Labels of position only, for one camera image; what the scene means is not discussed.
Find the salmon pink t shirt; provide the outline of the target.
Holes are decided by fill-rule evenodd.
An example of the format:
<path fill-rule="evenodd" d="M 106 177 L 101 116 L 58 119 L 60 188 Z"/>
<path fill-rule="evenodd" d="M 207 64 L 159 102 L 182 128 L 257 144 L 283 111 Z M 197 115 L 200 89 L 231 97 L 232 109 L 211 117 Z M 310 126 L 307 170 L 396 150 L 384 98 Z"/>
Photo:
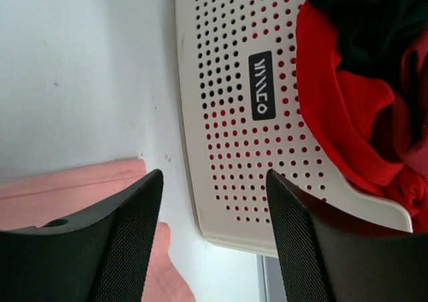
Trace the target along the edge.
<path fill-rule="evenodd" d="M 119 160 L 24 178 L 1 185 L 1 229 L 41 227 L 124 190 L 146 174 L 141 159 Z M 169 257 L 171 230 L 156 226 L 143 301 L 194 301 Z"/>

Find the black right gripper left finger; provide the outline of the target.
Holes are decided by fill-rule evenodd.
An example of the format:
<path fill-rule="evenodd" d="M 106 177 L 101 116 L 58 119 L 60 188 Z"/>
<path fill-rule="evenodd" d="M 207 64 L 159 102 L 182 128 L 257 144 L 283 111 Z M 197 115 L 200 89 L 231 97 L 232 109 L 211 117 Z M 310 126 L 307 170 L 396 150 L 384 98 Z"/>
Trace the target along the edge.
<path fill-rule="evenodd" d="M 2 301 L 140 301 L 163 194 L 153 170 L 41 226 L 1 233 Z"/>

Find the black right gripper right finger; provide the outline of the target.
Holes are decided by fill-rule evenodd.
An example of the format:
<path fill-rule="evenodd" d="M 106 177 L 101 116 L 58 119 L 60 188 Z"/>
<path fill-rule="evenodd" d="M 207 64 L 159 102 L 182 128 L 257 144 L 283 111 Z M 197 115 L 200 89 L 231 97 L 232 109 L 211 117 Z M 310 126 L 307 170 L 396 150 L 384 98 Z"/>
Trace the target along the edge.
<path fill-rule="evenodd" d="M 288 301 L 426 301 L 427 235 L 383 227 L 275 170 L 266 192 Z"/>

